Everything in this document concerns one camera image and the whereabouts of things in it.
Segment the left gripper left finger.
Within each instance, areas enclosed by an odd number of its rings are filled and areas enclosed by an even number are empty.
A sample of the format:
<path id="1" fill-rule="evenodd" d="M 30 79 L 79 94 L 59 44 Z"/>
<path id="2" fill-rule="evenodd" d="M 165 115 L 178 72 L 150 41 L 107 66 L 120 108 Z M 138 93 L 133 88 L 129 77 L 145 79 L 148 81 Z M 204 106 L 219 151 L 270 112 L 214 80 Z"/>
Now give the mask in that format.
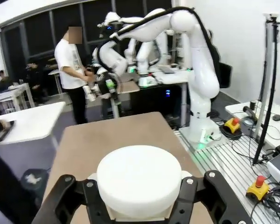
<path id="1" fill-rule="evenodd" d="M 73 175 L 62 175 L 42 203 L 32 223 L 69 224 L 76 210 L 84 205 L 91 224 L 111 224 L 97 182 L 77 181 Z"/>

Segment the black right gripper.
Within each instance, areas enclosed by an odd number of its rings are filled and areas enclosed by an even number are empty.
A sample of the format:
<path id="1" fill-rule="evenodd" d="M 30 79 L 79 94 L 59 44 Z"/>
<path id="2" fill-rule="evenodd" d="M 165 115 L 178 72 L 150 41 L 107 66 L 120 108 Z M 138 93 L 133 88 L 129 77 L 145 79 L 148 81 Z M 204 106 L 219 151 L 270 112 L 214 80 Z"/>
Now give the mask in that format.
<path id="1" fill-rule="evenodd" d="M 118 83 L 114 78 L 107 78 L 98 81 L 99 96 L 109 95 L 112 99 L 118 99 Z"/>

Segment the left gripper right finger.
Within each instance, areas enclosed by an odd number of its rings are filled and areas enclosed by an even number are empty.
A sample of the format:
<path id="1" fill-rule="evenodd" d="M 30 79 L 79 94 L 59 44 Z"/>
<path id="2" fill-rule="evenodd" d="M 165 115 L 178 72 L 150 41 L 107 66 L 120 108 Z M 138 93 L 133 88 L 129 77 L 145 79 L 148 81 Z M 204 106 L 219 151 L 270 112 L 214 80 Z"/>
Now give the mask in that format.
<path id="1" fill-rule="evenodd" d="M 194 204 L 201 202 L 214 224 L 251 224 L 252 219 L 242 203 L 217 170 L 203 177 L 185 177 L 170 214 L 171 224 L 188 224 Z"/>

